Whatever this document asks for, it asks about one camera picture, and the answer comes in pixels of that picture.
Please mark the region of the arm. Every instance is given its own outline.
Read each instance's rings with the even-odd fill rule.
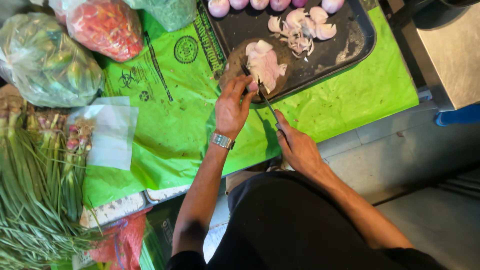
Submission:
[[[370,247],[413,248],[390,220],[335,175],[308,135],[291,127],[279,110],[276,115],[283,131],[277,132],[278,143],[290,166],[330,194]]]
[[[215,104],[215,133],[235,140],[247,120],[250,92],[240,104],[245,87],[252,81],[242,75],[228,82]],[[192,250],[203,254],[203,245],[215,209],[218,187],[228,150],[210,144],[193,183],[183,200],[173,232],[172,256]]]

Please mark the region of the green plastic sheet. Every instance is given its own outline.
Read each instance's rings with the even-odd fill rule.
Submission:
[[[88,166],[84,201],[93,207],[193,181],[215,129],[217,79],[225,62],[200,3],[197,10],[193,24],[171,33],[141,12],[142,53],[124,63],[98,57],[107,81],[104,96],[130,96],[139,116],[130,171]],[[316,142],[418,104],[382,11],[375,7],[368,14],[377,32],[368,58],[272,104]],[[252,104],[223,174],[280,155],[274,126],[269,109]]]

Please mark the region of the bag of chili peppers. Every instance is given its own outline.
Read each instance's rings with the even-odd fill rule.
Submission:
[[[70,36],[90,50],[124,62],[144,47],[138,14],[122,0],[50,0],[49,5]]]

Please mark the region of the stainless steel counter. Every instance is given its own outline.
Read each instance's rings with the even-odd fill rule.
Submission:
[[[388,0],[398,11],[403,0]],[[440,111],[480,102],[480,3],[429,30],[408,23],[402,32]]]

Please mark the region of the recycling symbol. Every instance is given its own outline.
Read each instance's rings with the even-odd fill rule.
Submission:
[[[149,98],[150,96],[148,95],[148,92],[142,91],[142,93],[140,94],[140,100],[147,102]]]

